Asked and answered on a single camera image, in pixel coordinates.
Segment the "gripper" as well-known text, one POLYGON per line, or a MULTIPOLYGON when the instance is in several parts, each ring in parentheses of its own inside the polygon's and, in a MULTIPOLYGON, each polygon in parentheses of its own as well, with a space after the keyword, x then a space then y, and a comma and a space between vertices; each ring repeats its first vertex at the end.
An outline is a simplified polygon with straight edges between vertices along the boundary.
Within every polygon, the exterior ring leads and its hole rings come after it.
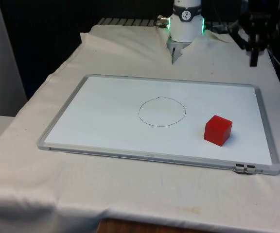
POLYGON ((246 11, 241 15, 241 26, 235 21, 228 28, 229 35, 242 49, 250 52, 249 66, 256 67, 260 54, 268 46, 267 34, 274 34, 277 31, 279 11, 273 12, 252 12, 246 11), (240 28, 251 35, 249 41, 245 41, 240 35, 240 28))

